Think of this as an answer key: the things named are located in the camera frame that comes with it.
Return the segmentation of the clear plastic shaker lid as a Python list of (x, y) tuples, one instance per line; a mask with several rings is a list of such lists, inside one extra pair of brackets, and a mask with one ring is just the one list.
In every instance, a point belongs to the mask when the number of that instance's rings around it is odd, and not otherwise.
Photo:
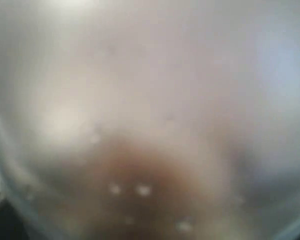
[(63, 234), (65, 145), (202, 136), (235, 238), (300, 235), (300, 0), (0, 0), (0, 187), (35, 240)]

